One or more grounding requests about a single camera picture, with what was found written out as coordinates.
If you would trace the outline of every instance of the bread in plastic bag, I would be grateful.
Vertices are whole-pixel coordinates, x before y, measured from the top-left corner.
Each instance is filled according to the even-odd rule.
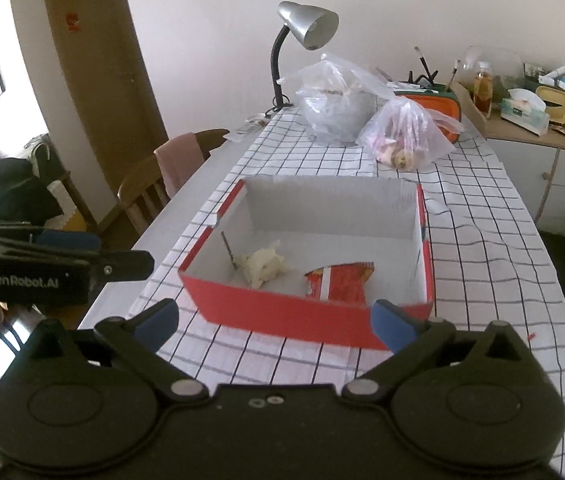
[[[363,128],[357,143],[378,162],[402,171],[419,170],[454,151],[438,125],[456,133],[465,127],[437,110],[394,97]]]
[[[332,146],[353,146],[365,124],[376,111],[376,95],[394,96],[380,77],[333,54],[279,84],[300,78],[297,102],[309,129],[309,140]]]

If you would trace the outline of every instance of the black jacket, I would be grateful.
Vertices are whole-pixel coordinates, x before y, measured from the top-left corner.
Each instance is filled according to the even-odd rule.
[[[62,215],[56,198],[23,158],[0,159],[0,220],[43,225]]]

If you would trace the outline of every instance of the screw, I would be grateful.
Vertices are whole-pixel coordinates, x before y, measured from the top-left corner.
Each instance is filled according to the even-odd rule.
[[[264,399],[249,399],[248,404],[252,408],[264,408],[267,405]]]
[[[171,391],[181,397],[194,397],[203,390],[203,384],[194,379],[181,379],[171,385]]]
[[[272,395],[267,397],[267,402],[269,402],[269,404],[282,404],[285,400],[281,396]]]
[[[347,383],[345,387],[349,390],[349,393],[356,396],[373,395],[380,389],[378,383],[371,379],[354,379]]]

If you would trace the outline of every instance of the open box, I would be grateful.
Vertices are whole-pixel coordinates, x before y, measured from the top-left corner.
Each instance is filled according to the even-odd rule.
[[[319,267],[373,262],[368,305],[386,299],[417,319],[434,301],[425,210],[419,185],[347,176],[265,176],[240,180],[179,268],[210,322],[343,346],[386,349],[371,331],[370,307],[307,298],[304,274]],[[280,241],[291,270],[248,288],[234,255]]]

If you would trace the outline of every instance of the desk lamp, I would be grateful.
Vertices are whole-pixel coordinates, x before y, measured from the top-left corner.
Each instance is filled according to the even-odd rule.
[[[272,48],[272,78],[274,80],[274,107],[267,114],[275,114],[285,107],[291,106],[290,102],[283,100],[283,89],[278,84],[280,70],[278,69],[278,56],[280,48],[287,35],[291,33],[307,50],[317,50],[324,47],[334,37],[338,30],[338,15],[322,7],[281,2],[278,4],[278,15],[285,24]]]

